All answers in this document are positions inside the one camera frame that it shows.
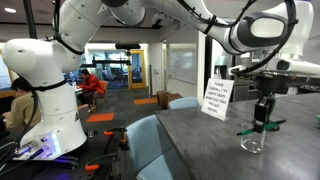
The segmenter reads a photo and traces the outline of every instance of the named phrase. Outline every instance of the hair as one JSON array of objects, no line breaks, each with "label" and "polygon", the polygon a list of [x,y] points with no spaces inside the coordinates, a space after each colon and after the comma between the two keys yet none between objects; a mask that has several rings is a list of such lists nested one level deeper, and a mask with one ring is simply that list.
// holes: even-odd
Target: hair
[{"label": "hair", "polygon": [[81,73],[81,74],[84,74],[84,75],[90,74],[87,69],[82,69],[82,70],[80,71],[80,73]]},{"label": "hair", "polygon": [[32,86],[26,80],[19,77],[12,82],[11,89],[15,91],[18,91],[18,89],[21,89],[26,92],[30,92],[32,90]]}]

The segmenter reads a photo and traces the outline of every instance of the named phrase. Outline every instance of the robotic arm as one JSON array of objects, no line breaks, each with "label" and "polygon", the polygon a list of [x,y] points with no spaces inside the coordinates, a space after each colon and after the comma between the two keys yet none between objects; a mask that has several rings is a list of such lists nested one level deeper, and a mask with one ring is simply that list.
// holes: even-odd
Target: robotic arm
[{"label": "robotic arm", "polygon": [[[307,2],[299,1],[295,5],[300,28],[292,34],[288,41],[290,43],[279,52],[301,56],[310,33],[313,9]],[[230,54],[272,49],[289,37],[294,25],[291,24],[293,21],[287,20],[285,4],[253,13],[231,27],[211,14],[202,0],[66,0],[60,14],[56,14],[63,21],[54,21],[56,33],[53,41],[13,39],[3,49],[3,59],[7,66],[28,80],[33,87],[41,87],[37,88],[37,94],[42,121],[25,134],[21,141],[22,145],[32,142],[34,148],[18,159],[28,159],[30,154],[45,146],[46,151],[35,160],[52,160],[86,141],[78,118],[74,90],[64,82],[62,72],[80,66],[84,46],[106,18],[115,17],[123,24],[136,26],[145,16],[145,7],[157,8],[185,21],[217,40]],[[287,71],[295,65],[301,67],[305,64],[299,61],[300,64],[292,65],[288,59],[284,60],[289,65],[280,66],[280,70],[288,67],[285,69]]]}]

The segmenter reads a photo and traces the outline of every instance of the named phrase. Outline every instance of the chair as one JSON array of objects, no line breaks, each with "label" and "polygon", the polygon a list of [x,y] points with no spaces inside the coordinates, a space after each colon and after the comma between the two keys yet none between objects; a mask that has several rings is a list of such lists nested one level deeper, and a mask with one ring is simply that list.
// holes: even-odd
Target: chair
[{"label": "chair", "polygon": [[190,108],[190,107],[199,107],[199,101],[196,97],[183,97],[175,99],[168,103],[169,109],[181,109],[181,108]]},{"label": "chair", "polygon": [[126,129],[137,179],[190,179],[185,164],[155,115],[142,118]]},{"label": "chair", "polygon": [[95,92],[94,95],[93,95],[93,104],[96,106],[97,105],[97,100],[98,99],[103,99],[104,102],[106,104],[108,104],[107,102],[107,99],[106,99],[106,96],[107,96],[107,85],[108,85],[108,82],[107,81],[99,81],[100,83],[100,86],[102,87],[104,93],[103,94],[99,94],[98,92]]}]

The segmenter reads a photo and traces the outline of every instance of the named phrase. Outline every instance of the clear plastic cup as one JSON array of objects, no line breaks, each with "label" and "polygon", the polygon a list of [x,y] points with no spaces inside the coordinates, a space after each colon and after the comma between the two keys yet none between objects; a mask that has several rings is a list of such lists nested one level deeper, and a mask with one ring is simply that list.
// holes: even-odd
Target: clear plastic cup
[{"label": "clear plastic cup", "polygon": [[[243,123],[242,131],[253,129],[252,123]],[[241,147],[252,153],[262,153],[264,138],[266,136],[266,130],[262,133],[253,132],[247,135],[241,136]]]}]

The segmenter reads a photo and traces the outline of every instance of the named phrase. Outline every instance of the person sitting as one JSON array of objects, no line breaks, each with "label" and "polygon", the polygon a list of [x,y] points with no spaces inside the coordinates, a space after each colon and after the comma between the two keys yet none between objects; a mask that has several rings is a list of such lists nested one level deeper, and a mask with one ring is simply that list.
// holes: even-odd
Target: person sitting
[{"label": "person sitting", "polygon": [[[34,106],[31,88],[29,83],[20,77],[12,82],[11,89],[15,91],[16,98],[11,103],[11,110],[2,114],[7,128],[24,127],[29,123]],[[40,120],[41,113],[38,107],[30,126],[35,126]]]},{"label": "person sitting", "polygon": [[95,112],[97,104],[93,101],[94,93],[104,94],[99,80],[96,76],[89,73],[88,70],[83,69],[80,71],[83,82],[79,85],[79,88],[82,88],[82,93],[78,95],[78,99],[81,101],[81,104],[88,104],[89,110],[88,113]]}]

